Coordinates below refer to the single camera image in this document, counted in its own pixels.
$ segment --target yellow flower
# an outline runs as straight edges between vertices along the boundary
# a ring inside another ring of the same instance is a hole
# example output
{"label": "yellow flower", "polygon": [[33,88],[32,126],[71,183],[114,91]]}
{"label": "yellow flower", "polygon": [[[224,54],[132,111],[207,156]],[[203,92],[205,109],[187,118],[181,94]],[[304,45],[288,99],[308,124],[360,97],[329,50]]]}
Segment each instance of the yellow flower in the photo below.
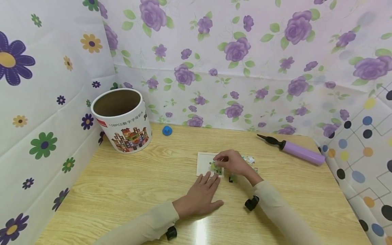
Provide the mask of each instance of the yellow flower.
{"label": "yellow flower", "polygon": [[70,58],[68,58],[67,56],[64,56],[64,65],[67,67],[68,70],[72,71],[72,62],[70,60]]}
{"label": "yellow flower", "polygon": [[21,127],[22,128],[24,125],[27,124],[27,118],[25,116],[17,115],[14,118],[14,122],[12,124],[15,125],[15,127]]}
{"label": "yellow flower", "polygon": [[101,40],[99,38],[95,38],[94,34],[90,34],[90,36],[84,34],[83,37],[84,39],[80,39],[80,42],[84,44],[83,48],[88,49],[90,53],[99,53],[99,49],[102,49],[102,45],[100,44]]}

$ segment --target printed building illustration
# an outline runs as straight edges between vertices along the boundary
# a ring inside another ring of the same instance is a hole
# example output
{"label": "printed building illustration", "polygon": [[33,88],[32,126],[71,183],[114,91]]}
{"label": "printed building illustration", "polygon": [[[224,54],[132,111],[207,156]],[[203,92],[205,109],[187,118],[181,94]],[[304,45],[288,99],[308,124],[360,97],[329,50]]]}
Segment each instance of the printed building illustration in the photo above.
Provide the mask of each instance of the printed building illustration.
{"label": "printed building illustration", "polygon": [[122,129],[121,132],[123,135],[115,133],[114,139],[112,139],[112,141],[122,152],[135,151],[138,149],[138,147],[142,147],[149,139],[146,127],[143,128],[143,131],[140,131],[140,129],[134,127],[133,131],[130,131],[129,128],[126,128]]}

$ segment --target wooden table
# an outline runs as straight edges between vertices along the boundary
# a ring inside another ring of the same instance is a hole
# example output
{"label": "wooden table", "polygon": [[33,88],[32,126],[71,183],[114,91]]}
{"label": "wooden table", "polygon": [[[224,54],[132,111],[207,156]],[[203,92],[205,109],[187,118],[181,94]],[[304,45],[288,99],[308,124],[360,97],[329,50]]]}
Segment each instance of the wooden table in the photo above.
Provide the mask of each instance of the wooden table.
{"label": "wooden table", "polygon": [[[324,244],[370,244],[326,164],[317,167],[279,152],[254,132],[172,126],[173,134],[164,136],[162,127],[153,123],[152,142],[135,154],[116,152],[106,138],[36,244],[91,244],[153,206],[186,194],[196,179],[197,153],[226,149],[254,156],[259,174]],[[310,137],[273,136],[317,151]],[[170,244],[286,244],[261,209],[244,209],[247,198],[240,184],[225,176],[215,194],[224,206],[208,217],[178,221],[178,236]],[[162,236],[147,244],[168,242]]]}

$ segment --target left hand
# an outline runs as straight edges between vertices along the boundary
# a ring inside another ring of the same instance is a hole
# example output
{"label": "left hand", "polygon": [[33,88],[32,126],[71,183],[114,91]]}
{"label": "left hand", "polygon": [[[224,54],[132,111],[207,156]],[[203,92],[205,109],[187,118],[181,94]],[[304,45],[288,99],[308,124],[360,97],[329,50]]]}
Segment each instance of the left hand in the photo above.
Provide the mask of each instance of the left hand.
{"label": "left hand", "polygon": [[211,172],[205,176],[202,174],[196,179],[188,193],[173,202],[180,219],[192,215],[209,214],[223,205],[222,200],[211,203],[212,198],[218,188],[220,178],[214,174],[210,179]]}

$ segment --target green flower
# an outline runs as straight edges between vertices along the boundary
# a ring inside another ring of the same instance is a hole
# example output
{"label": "green flower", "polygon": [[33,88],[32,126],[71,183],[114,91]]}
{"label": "green flower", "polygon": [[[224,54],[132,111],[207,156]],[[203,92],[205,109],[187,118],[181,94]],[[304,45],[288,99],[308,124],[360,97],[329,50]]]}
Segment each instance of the green flower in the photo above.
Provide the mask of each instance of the green flower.
{"label": "green flower", "polygon": [[34,22],[34,24],[38,27],[42,26],[42,21],[40,21],[40,18],[38,16],[36,16],[35,14],[31,15],[31,20]]}
{"label": "green flower", "polygon": [[29,151],[30,155],[35,154],[35,159],[37,160],[40,159],[42,155],[44,155],[44,157],[50,156],[50,151],[56,149],[54,143],[57,142],[57,138],[53,138],[53,132],[50,132],[47,135],[42,132],[38,137],[39,139],[33,139],[30,142],[34,147]]}
{"label": "green flower", "polygon": [[83,5],[89,7],[90,11],[99,11],[98,0],[83,0]]}
{"label": "green flower", "polygon": [[64,171],[64,173],[71,171],[71,168],[73,168],[73,166],[75,166],[74,162],[75,162],[75,159],[73,159],[73,157],[68,158],[66,160],[66,162],[63,164],[64,167],[62,169]]}

